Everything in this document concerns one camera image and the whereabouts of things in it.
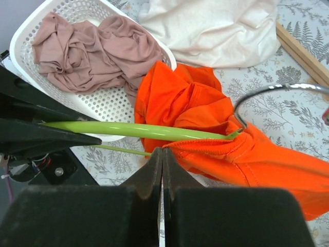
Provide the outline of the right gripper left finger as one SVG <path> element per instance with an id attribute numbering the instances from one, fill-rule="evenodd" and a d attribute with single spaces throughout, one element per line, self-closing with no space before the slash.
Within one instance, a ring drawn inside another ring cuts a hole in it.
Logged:
<path id="1" fill-rule="evenodd" d="M 30 186 L 9 207 L 1 246 L 158 246 L 162 150 L 119 186 Z"/>

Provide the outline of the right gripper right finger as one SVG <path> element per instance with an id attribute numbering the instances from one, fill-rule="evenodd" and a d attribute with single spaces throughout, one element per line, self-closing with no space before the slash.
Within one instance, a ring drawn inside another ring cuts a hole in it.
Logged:
<path id="1" fill-rule="evenodd" d="M 163 149 L 166 246 L 313 246 L 297 200 L 286 190 L 205 187 Z"/>

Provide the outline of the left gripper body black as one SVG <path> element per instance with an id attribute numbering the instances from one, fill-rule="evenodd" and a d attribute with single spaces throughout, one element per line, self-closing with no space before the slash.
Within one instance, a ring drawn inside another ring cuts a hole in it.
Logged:
<path id="1" fill-rule="evenodd" d="M 9 158 L 9 175 L 29 185 L 97 185 L 70 149 L 36 158 Z"/>

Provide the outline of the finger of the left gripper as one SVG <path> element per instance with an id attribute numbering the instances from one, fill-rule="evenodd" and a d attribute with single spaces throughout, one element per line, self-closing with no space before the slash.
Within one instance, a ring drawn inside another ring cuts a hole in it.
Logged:
<path id="1" fill-rule="evenodd" d="M 37 157 L 74 146 L 100 145 L 101 139 L 13 119 L 1 119 L 1 154 Z"/>
<path id="2" fill-rule="evenodd" d="M 1 118 L 44 122 L 95 120 L 64 106 L 4 67 L 1 67 Z"/>

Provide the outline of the green hanger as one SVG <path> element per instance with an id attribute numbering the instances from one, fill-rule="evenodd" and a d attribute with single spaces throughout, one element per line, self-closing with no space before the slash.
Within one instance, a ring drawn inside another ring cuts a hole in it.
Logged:
<path id="1" fill-rule="evenodd" d="M 149 138 L 166 141 L 181 141 L 181 140 L 195 140 L 195 139 L 227 139 L 232 140 L 247 129 L 248 124 L 239 114 L 240 106 L 248 99 L 280 90 L 306 90 L 323 95 L 328 95 L 328 87 L 309 84 L 309 83 L 285 83 L 274 84 L 261 87 L 257 90 L 251 91 L 245 96 L 241 97 L 234 106 L 234 116 L 242 125 L 238 130 L 230 133 L 229 135 L 220 135 L 209 132 L 180 129 L 174 127 L 144 125 L 137 123 L 121 123 L 121 122 L 100 122 L 100 121 L 60 121 L 60 122 L 45 122 L 43 126 L 58 128 L 61 130 L 73 131 L 75 133 L 88 133 L 88 134 L 103 134 L 103 135 L 119 135 L 131 136 L 139 138 Z"/>

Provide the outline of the orange t shirt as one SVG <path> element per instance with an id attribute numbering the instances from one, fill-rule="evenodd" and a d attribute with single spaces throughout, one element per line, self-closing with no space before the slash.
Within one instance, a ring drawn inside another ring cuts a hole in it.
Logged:
<path id="1" fill-rule="evenodd" d="M 228 135 L 240 124 L 213 70 L 158 61 L 143 79 L 135 123 Z M 243 187 L 277 187 L 291 192 L 306 220 L 328 212 L 328 162 L 275 145 L 250 125 L 233 140 L 168 142 L 142 139 L 146 152 L 170 148 L 189 172 Z"/>

